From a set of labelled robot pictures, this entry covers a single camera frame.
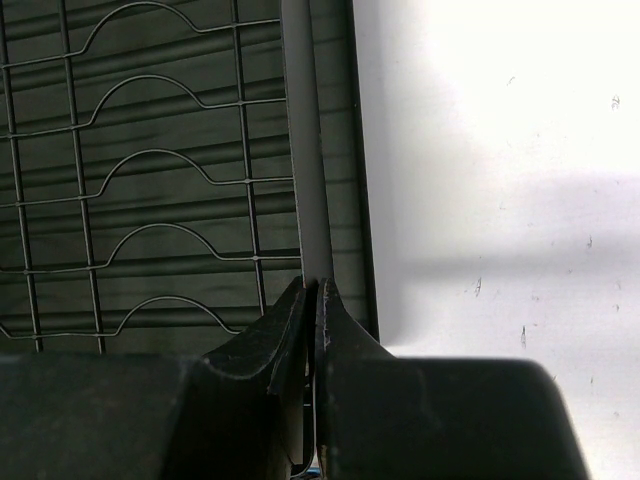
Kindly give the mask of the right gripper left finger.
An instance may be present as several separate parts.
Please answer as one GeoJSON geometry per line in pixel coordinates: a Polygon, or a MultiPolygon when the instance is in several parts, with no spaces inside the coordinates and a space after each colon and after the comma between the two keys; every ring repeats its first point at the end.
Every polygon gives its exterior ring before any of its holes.
{"type": "Polygon", "coordinates": [[[206,353],[203,361],[220,377],[233,381],[267,380],[266,391],[281,395],[292,369],[305,361],[295,358],[304,345],[306,288],[294,278],[275,304],[227,343],[206,353]]]}

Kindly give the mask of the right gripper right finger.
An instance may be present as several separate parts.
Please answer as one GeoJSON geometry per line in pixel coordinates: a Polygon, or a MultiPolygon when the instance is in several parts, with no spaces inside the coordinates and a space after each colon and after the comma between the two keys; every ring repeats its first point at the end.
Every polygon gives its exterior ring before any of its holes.
{"type": "Polygon", "coordinates": [[[396,360],[349,314],[331,278],[319,285],[314,344],[317,370],[356,370],[396,360]]]}

